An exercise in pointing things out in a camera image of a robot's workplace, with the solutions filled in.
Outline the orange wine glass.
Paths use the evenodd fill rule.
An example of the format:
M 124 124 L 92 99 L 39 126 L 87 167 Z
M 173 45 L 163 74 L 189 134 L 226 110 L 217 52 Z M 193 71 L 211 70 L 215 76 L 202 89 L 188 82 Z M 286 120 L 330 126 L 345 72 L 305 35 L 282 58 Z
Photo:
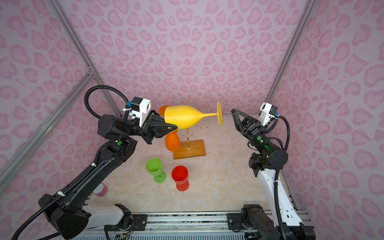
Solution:
M 161 116 L 164 116 L 165 115 L 165 111 L 166 111 L 166 109 L 169 107 L 169 105 L 164 105 L 164 106 L 161 106 L 160 108 L 159 108 L 159 114 L 161 115 Z
M 166 144 L 167 150 L 171 152 L 176 152 L 179 150 L 181 146 L 181 141 L 180 141 L 180 137 L 178 136 L 178 130 L 173 131 L 166 135 L 165 144 Z

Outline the orange wine glass front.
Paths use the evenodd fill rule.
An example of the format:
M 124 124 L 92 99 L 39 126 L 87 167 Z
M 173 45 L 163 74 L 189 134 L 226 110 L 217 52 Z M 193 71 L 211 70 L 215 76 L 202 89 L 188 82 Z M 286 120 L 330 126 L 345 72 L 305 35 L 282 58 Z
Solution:
M 176 152 L 179 150 L 181 146 L 181 141 L 180 141 L 180 137 L 178 136 L 178 130 L 173 131 L 166 135 L 165 144 L 166 144 L 167 150 L 171 152 Z

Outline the yellow plastic wine glass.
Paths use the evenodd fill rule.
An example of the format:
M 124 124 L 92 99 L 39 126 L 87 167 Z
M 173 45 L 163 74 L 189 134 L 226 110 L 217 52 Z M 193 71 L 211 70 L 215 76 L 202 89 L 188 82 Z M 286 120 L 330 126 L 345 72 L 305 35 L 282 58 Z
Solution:
M 176 125 L 178 130 L 188 129 L 203 118 L 214 116 L 218 117 L 219 125 L 222 126 L 223 114 L 221 102 L 217 103 L 217 112 L 211 114 L 202 113 L 197 109 L 186 105 L 167 107 L 164 113 L 165 122 L 167 124 Z

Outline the green plastic wine glass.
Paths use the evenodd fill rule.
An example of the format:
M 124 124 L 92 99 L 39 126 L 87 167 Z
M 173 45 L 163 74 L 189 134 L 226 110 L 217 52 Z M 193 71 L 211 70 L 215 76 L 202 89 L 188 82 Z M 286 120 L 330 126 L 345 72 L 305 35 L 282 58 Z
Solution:
M 159 158 L 149 159 L 146 163 L 146 169 L 158 184 L 163 183 L 167 178 L 167 174 L 163 170 L 163 163 Z

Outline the red plastic wine glass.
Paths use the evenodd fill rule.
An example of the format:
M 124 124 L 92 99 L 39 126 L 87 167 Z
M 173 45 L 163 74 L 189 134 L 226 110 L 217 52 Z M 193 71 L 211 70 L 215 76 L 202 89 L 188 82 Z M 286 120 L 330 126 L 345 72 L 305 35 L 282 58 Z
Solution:
M 184 192 L 189 188 L 188 176 L 189 172 L 185 166 L 177 166 L 172 170 L 172 179 L 180 192 Z

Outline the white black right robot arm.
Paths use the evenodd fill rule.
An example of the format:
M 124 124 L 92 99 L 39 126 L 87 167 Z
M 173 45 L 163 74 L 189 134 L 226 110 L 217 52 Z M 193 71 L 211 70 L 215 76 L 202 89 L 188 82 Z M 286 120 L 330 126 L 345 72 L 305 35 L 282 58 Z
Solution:
M 314 228 L 306 226 L 297 214 L 281 184 L 280 172 L 288 161 L 288 143 L 267 136 L 267 128 L 258 119 L 240 111 L 231 111 L 236 130 L 248 140 L 256 152 L 249 159 L 249 167 L 262 185 L 272 215 L 260 205 L 244 205 L 242 226 L 258 231 L 259 240 L 314 240 Z

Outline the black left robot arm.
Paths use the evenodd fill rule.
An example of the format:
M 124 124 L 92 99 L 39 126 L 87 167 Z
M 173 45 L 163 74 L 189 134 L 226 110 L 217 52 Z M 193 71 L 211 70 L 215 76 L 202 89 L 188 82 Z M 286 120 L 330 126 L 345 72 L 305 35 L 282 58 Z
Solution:
M 66 187 L 39 200 L 46 219 L 58 235 L 70 240 L 84 230 L 100 226 L 131 230 L 131 211 L 122 204 L 87 210 L 84 202 L 110 173 L 133 155 L 137 145 L 133 136 L 142 137 L 150 145 L 154 138 L 162 138 L 176 129 L 176 125 L 166 123 L 155 111 L 150 111 L 143 126 L 138 120 L 127 122 L 122 117 L 101 116 L 97 133 L 107 142 L 97 150 L 93 162 Z

